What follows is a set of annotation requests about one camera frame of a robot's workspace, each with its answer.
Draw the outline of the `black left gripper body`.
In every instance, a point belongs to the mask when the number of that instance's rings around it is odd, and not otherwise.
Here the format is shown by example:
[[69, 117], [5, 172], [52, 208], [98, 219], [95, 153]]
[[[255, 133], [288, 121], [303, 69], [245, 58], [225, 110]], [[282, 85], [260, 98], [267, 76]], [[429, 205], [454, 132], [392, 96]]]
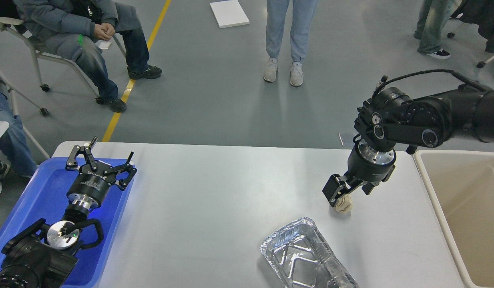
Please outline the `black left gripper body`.
[[96, 166], [96, 171], [92, 170], [91, 164], [79, 168], [75, 181], [66, 193], [70, 204], [82, 206], [87, 210], [100, 208], [113, 185], [121, 191], [127, 188], [128, 179], [117, 179], [117, 175], [127, 172], [128, 164], [111, 166], [99, 160]]

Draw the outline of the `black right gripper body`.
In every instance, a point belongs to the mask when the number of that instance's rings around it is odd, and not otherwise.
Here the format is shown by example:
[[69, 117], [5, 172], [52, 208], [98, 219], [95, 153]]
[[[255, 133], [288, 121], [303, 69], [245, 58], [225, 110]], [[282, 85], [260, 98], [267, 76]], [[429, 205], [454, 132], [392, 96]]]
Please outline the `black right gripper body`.
[[361, 186], [366, 182], [386, 182], [395, 169], [396, 152], [379, 152], [368, 145], [364, 139], [355, 141], [355, 146], [347, 160], [345, 175], [361, 179]]

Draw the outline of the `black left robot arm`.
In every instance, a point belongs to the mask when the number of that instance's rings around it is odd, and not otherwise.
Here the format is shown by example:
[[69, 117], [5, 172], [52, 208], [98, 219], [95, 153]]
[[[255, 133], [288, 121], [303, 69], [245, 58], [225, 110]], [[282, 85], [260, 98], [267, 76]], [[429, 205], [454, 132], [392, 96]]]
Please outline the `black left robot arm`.
[[0, 288], [91, 288], [104, 271], [130, 182], [127, 159], [96, 143], [42, 163], [0, 230]]

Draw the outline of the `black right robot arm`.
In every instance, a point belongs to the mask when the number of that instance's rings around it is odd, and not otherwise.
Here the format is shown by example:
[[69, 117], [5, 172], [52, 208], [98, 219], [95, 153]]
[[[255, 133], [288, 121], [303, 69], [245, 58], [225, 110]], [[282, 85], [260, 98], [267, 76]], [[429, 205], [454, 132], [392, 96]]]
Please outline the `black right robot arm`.
[[388, 80], [383, 76], [373, 95], [357, 108], [354, 146], [344, 175], [333, 174], [322, 192], [331, 207], [358, 187], [369, 195], [386, 182], [395, 169], [396, 144], [414, 154], [419, 146], [430, 149], [451, 138], [494, 143], [494, 90], [453, 71], [462, 84], [455, 90], [410, 98], [388, 85], [409, 75]]

